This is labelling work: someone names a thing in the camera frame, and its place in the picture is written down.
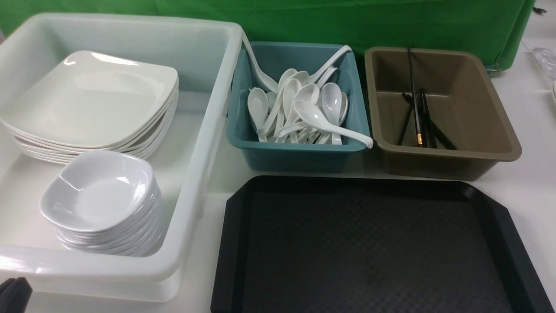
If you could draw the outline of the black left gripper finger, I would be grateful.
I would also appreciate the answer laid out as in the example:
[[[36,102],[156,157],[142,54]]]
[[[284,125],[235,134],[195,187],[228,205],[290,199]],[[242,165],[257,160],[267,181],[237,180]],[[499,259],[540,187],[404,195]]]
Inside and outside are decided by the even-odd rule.
[[[10,278],[0,286],[0,312],[25,313],[33,289],[25,277]]]

